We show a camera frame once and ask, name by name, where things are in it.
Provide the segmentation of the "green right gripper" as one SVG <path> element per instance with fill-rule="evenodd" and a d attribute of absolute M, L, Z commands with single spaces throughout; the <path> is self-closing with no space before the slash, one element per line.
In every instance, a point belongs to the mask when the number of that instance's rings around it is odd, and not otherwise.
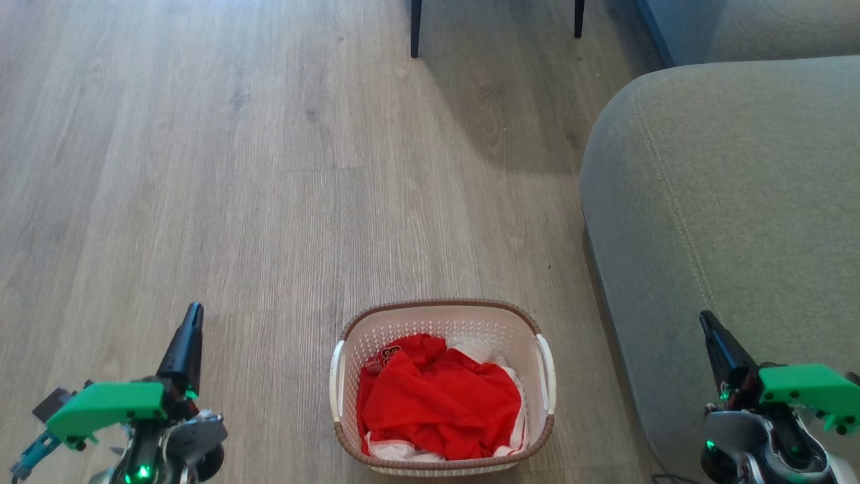
<path fill-rule="evenodd" d="M 856 432 L 859 386 L 823 364 L 761 368 L 710 310 L 698 316 L 707 358 L 725 409 L 756 409 L 784 404 L 822 413 L 824 429 L 839 435 Z"/>

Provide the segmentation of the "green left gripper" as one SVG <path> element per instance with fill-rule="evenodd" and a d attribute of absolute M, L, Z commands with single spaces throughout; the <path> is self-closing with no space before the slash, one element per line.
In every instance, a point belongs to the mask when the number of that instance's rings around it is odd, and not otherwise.
<path fill-rule="evenodd" d="M 196 399 L 202 377 L 205 309 L 194 301 L 164 353 L 156 377 L 166 378 L 185 397 Z M 70 448 L 102 429 L 134 421 L 164 420 L 164 386 L 159 382 L 95 382 L 56 410 L 46 429 Z"/>

